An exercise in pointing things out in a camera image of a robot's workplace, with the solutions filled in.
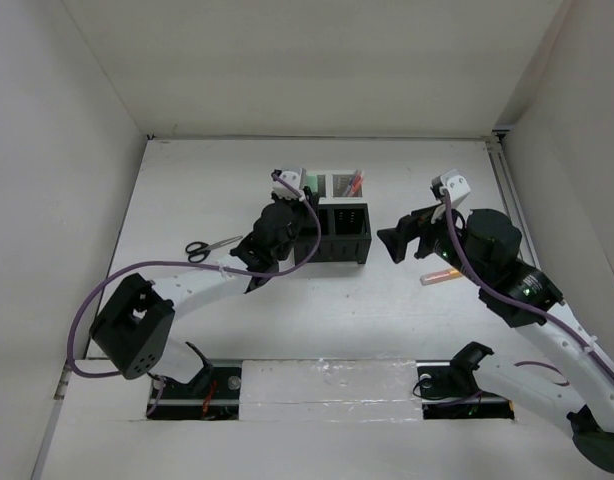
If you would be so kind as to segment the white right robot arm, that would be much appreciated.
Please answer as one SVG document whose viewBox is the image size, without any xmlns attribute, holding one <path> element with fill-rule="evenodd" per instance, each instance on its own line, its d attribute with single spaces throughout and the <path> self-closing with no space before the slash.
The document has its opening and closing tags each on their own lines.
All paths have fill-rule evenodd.
<svg viewBox="0 0 614 480">
<path fill-rule="evenodd" d="M 551 314 L 563 294 L 540 270 L 522 261 L 522 235 L 503 213 L 478 209 L 463 217 L 442 206 L 415 210 L 379 239 L 391 259 L 431 254 L 478 286 L 479 300 L 538 348 L 564 376 L 557 385 L 522 370 L 492 348 L 472 341 L 450 360 L 440 380 L 418 384 L 450 390 L 451 399 L 491 393 L 520 404 L 556 426 L 589 462 L 614 473 L 614 364 L 575 319 Z"/>
</svg>

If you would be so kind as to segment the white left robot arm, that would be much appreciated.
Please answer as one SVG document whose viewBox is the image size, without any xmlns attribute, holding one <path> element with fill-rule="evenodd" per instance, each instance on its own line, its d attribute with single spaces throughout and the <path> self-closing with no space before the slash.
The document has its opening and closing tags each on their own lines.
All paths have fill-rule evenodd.
<svg viewBox="0 0 614 480">
<path fill-rule="evenodd" d="M 272 196 L 252 231 L 213 263 L 185 263 L 182 273 L 147 280 L 131 268 L 94 319 L 93 342 L 127 380 L 144 375 L 174 381 L 188 396 L 209 387 L 209 362 L 190 342 L 170 337 L 175 321 L 214 302 L 251 293 L 283 275 L 280 268 L 301 230 L 315 220 L 310 188 Z"/>
</svg>

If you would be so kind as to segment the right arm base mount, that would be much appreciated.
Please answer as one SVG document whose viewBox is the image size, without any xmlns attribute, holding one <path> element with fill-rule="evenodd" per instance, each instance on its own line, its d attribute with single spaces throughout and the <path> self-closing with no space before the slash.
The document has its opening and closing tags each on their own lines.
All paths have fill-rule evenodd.
<svg viewBox="0 0 614 480">
<path fill-rule="evenodd" d="M 449 360 L 416 363 L 412 395 L 421 401 L 424 420 L 514 420 L 509 400 L 481 390 L 474 372 L 493 350 L 470 342 Z"/>
</svg>

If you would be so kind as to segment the orange red pen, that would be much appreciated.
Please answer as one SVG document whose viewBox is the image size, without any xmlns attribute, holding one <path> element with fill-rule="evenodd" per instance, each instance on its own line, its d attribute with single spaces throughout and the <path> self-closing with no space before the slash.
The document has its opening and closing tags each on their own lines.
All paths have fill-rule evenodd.
<svg viewBox="0 0 614 480">
<path fill-rule="evenodd" d="M 364 177 L 360 175 L 357 178 L 356 183 L 354 184 L 353 189 L 348 197 L 354 197 L 356 195 L 356 192 L 361 188 L 363 181 L 364 181 Z"/>
</svg>

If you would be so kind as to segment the green highlighter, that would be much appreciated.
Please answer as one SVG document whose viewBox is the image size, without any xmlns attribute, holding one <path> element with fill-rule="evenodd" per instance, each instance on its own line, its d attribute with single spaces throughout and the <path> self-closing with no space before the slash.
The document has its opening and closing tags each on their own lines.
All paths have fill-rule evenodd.
<svg viewBox="0 0 614 480">
<path fill-rule="evenodd" d="M 304 180 L 304 186 L 308 187 L 312 193 L 319 192 L 318 176 L 312 173 L 307 173 Z"/>
</svg>

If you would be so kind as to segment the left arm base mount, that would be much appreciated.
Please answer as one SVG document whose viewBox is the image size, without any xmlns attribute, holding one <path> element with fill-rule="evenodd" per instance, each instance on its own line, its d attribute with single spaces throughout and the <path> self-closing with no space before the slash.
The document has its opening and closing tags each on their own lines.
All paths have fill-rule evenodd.
<svg viewBox="0 0 614 480">
<path fill-rule="evenodd" d="M 209 360 L 191 342 L 185 343 L 201 363 L 188 384 L 151 376 L 152 387 L 146 406 L 148 420 L 235 421 L 239 419 L 242 360 Z"/>
</svg>

